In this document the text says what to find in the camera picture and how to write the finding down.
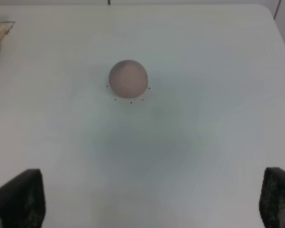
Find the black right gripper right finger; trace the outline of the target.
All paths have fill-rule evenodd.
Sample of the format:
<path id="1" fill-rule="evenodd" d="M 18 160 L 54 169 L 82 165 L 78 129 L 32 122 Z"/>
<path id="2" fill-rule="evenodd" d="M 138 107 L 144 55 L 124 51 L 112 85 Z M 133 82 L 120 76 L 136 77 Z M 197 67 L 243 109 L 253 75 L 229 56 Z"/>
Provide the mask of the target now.
<path id="1" fill-rule="evenodd" d="M 285 228 L 285 171 L 268 167 L 259 199 L 259 212 L 266 228 Z"/>

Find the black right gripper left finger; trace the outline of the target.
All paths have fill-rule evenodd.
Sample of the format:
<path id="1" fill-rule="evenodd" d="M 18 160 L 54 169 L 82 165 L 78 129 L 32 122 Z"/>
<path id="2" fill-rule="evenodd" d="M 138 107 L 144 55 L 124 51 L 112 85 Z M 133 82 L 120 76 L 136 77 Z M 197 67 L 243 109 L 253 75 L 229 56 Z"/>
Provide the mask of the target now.
<path id="1" fill-rule="evenodd" d="M 0 228 L 40 228 L 45 215 L 39 169 L 27 169 L 0 187 Z"/>

